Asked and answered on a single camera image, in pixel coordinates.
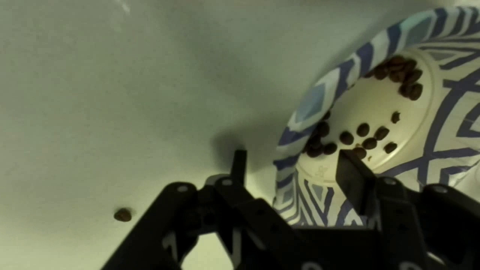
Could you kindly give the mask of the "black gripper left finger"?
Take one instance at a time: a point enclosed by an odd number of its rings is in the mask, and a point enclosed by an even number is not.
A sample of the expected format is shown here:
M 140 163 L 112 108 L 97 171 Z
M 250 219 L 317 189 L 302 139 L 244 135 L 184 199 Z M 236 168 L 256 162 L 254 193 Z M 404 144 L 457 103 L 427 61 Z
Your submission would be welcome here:
M 247 151 L 235 153 L 229 174 L 199 189 L 176 181 L 163 189 L 103 270 L 187 270 L 185 259 L 205 234 L 217 234 L 235 270 L 301 270 L 289 246 L 296 232 L 244 186 Z

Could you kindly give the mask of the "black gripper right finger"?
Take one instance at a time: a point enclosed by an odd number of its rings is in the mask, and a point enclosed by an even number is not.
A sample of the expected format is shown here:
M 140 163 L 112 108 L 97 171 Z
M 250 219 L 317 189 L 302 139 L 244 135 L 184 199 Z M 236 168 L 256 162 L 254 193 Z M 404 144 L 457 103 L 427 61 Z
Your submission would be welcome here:
M 296 270 L 480 270 L 480 202 L 446 184 L 416 192 L 340 153 L 337 181 L 365 226 L 304 229 Z

